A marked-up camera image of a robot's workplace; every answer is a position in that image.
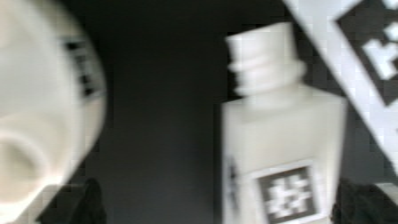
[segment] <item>printed label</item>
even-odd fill
[[[398,1],[284,3],[398,171]]]
[[[319,218],[318,184],[311,162],[298,162],[250,174],[259,219],[266,224]]]

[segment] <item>white cylindrical object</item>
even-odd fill
[[[87,155],[103,124],[104,83],[92,47],[60,6],[48,0],[0,0],[0,18],[0,223],[7,223],[44,187],[65,183]],[[30,221],[44,206],[28,214]]]

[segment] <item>plastic bottle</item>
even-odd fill
[[[229,36],[227,44],[243,99],[223,104],[223,224],[325,224],[346,102],[302,83],[289,23]]]

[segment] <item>bottle cap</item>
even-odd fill
[[[239,95],[248,96],[300,84],[305,64],[296,58],[291,25],[282,22],[227,37],[238,73]]]

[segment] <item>white bottle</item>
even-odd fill
[[[223,104],[223,224],[325,224],[344,99],[302,83],[289,23],[229,36],[227,44],[243,99]]]
[[[46,0],[0,0],[0,224],[65,183],[103,116],[101,69],[74,21]]]

